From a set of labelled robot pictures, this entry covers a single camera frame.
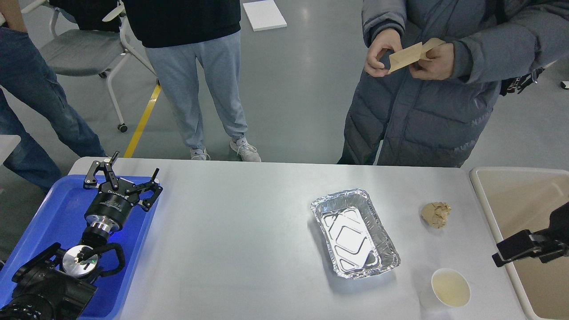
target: person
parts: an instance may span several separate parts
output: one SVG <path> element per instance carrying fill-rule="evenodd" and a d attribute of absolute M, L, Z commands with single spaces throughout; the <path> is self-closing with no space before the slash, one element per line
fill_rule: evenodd
<path fill-rule="evenodd" d="M 104 157 L 99 137 L 67 103 L 55 73 L 28 36 L 18 0 L 1 0 L 0 85 L 44 116 L 57 137 L 80 157 Z M 46 151 L 28 134 L 0 89 L 0 134 L 16 134 L 21 141 L 4 166 L 37 185 L 44 193 L 61 178 Z"/>
<path fill-rule="evenodd" d="M 508 21 L 497 25 L 496 10 Z M 364 0 L 369 47 L 339 164 L 460 167 L 488 122 L 500 80 L 569 52 L 567 1 Z M 446 43 L 389 74 L 387 52 Z M 381 150 L 377 155 L 380 142 Z"/>
<path fill-rule="evenodd" d="M 247 123 L 238 92 L 241 64 L 238 0 L 123 1 L 134 35 L 145 47 L 191 158 L 209 158 L 198 101 L 196 60 L 205 73 L 217 114 L 243 161 L 260 162 L 247 142 Z"/>

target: gray puffer jacket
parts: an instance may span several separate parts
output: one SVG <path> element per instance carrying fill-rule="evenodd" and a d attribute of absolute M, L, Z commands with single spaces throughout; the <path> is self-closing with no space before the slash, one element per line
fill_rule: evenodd
<path fill-rule="evenodd" d="M 509 21 L 498 26 L 487 2 L 364 0 L 367 46 L 391 27 L 403 48 L 433 37 L 452 42 L 455 65 L 444 81 L 414 79 L 408 68 L 383 78 L 364 71 L 344 129 L 356 163 L 367 163 L 383 140 L 379 165 L 460 167 L 488 122 L 500 80 L 569 54 L 569 1 L 504 0 Z"/>

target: black sweater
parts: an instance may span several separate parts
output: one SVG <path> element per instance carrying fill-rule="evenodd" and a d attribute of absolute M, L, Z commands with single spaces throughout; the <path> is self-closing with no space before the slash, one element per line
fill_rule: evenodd
<path fill-rule="evenodd" d="M 147 48 L 198 43 L 241 29 L 239 0 L 123 0 L 134 35 Z"/>

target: brown envelope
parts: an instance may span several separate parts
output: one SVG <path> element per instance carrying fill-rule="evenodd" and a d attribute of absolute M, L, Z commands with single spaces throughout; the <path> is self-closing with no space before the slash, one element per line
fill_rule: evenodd
<path fill-rule="evenodd" d="M 389 73 L 392 73 L 395 70 L 399 70 L 403 67 L 410 65 L 411 63 L 415 63 L 419 61 L 419 59 L 423 60 L 431 60 L 427 58 L 425 53 L 434 47 L 440 46 L 441 44 L 445 43 L 444 41 L 438 38 L 431 38 L 429 41 L 423 44 L 419 42 L 417 44 L 412 45 L 411 47 L 405 48 L 399 52 L 395 52 L 389 56 L 389 64 L 391 68 L 389 69 Z"/>

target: white paper sheet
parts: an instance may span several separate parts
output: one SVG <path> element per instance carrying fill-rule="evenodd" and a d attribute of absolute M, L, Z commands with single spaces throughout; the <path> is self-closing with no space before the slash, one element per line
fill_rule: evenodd
<path fill-rule="evenodd" d="M 274 0 L 243 3 L 243 8 L 253 27 L 253 31 L 286 27 L 285 18 Z"/>

